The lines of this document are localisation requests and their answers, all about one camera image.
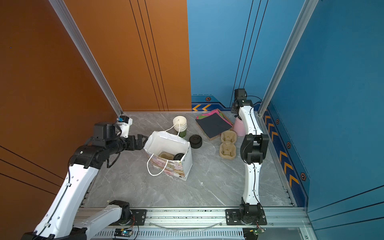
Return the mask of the patterned paper gift bag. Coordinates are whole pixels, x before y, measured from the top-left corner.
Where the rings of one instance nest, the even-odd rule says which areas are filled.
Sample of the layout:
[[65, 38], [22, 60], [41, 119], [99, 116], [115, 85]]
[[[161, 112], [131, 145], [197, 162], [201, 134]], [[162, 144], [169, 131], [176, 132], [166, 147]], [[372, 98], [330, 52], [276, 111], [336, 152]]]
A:
[[184, 139], [187, 127], [187, 119], [177, 116], [170, 129], [152, 132], [144, 145], [150, 176], [164, 173], [182, 181], [187, 180], [193, 165], [191, 143]]

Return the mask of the dark grey napkin stack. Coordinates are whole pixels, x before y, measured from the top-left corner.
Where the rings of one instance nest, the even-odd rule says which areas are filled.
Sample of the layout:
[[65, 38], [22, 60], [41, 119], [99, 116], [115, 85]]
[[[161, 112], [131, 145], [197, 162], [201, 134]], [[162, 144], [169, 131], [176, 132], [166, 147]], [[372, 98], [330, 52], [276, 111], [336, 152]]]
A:
[[232, 126], [225, 122], [219, 115], [214, 114], [201, 120], [196, 120], [197, 124], [210, 139], [230, 130]]

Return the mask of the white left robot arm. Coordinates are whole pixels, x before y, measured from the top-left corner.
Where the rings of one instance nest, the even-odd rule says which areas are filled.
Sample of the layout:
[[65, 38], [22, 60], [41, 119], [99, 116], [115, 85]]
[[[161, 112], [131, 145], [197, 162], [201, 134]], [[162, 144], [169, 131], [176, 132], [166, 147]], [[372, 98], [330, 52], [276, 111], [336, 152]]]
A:
[[108, 168], [114, 165], [110, 156], [144, 148], [148, 137], [129, 135], [131, 124], [94, 125], [93, 136], [71, 156], [68, 173], [46, 215], [33, 232], [23, 234], [23, 240], [89, 240], [112, 223], [129, 224], [133, 220], [128, 202], [112, 201], [84, 223], [74, 223], [87, 190], [103, 164]]

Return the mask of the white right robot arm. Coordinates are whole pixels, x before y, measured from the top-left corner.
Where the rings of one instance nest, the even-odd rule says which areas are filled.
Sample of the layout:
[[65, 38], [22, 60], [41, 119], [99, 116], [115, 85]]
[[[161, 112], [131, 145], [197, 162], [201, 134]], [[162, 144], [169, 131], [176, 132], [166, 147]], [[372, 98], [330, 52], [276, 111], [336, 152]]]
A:
[[240, 157], [245, 164], [245, 189], [240, 204], [240, 221], [244, 225], [265, 226], [266, 215], [259, 196], [262, 163], [266, 158], [269, 136], [260, 129], [255, 116], [255, 104], [248, 99], [245, 89], [234, 90], [232, 113], [244, 124], [245, 137]]

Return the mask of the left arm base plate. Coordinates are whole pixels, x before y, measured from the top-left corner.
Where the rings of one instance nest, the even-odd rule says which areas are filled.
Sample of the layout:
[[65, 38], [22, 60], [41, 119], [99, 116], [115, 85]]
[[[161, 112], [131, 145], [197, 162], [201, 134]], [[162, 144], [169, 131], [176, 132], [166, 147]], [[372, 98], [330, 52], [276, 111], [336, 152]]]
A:
[[118, 220], [110, 226], [143, 226], [147, 217], [146, 209], [130, 210], [130, 215], [126, 220]]

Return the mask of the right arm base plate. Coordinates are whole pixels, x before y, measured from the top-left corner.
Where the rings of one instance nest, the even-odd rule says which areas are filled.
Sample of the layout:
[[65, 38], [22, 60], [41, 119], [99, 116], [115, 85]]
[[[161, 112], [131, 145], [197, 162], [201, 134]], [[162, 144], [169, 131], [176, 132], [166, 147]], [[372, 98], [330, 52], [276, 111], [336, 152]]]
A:
[[266, 226], [267, 217], [263, 210], [260, 210], [257, 214], [243, 214], [241, 215], [239, 209], [226, 209], [226, 224], [228, 226], [237, 225], [252, 225], [252, 226]]

